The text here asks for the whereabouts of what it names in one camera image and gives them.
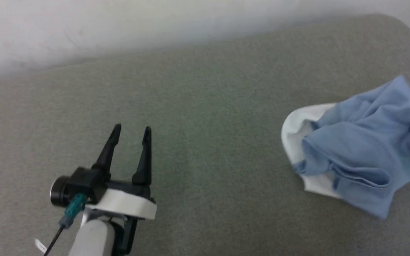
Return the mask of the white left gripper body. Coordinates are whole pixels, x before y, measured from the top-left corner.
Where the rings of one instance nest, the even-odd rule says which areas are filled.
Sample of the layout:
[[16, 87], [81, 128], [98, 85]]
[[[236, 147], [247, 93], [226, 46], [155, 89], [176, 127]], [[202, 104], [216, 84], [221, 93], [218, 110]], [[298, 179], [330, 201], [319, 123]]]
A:
[[138, 222], [154, 220], [156, 213], [150, 186], [109, 182], [103, 198], [84, 209], [84, 255], [129, 255]]

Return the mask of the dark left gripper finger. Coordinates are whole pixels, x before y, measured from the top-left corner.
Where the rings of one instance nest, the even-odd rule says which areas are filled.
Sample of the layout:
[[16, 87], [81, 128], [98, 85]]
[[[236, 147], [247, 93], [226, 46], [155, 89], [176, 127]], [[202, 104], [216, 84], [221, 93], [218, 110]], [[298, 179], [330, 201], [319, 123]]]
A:
[[132, 184], [150, 186], [152, 184], [152, 131], [149, 126], [145, 128], [142, 147], [137, 170], [132, 176]]
[[101, 153], [96, 162], [92, 165], [92, 169], [99, 170], [104, 173], [106, 178], [111, 178], [110, 168], [112, 164], [114, 149], [119, 143], [122, 125], [116, 124], [107, 139]]

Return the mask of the light blue shirt white collar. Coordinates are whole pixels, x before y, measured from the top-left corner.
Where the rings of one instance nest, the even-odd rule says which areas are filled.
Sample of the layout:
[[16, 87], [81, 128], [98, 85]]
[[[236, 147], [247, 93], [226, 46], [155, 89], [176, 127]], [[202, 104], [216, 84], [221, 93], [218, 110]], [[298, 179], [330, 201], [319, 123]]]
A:
[[384, 220], [410, 182], [410, 85], [400, 75], [341, 102], [296, 109], [280, 138], [304, 191]]

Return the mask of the grey-green fabric sofa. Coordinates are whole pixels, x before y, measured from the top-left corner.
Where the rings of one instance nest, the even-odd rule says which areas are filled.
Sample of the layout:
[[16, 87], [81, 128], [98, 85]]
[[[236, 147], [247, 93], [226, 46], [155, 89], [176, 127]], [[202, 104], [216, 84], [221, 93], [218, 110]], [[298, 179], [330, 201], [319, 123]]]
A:
[[400, 74], [410, 28], [368, 15], [0, 80], [0, 256], [41, 255], [63, 212], [52, 183], [91, 166], [116, 123], [116, 180], [153, 133], [158, 212], [131, 256], [410, 256], [410, 183], [381, 221], [304, 192], [280, 141], [293, 110]]

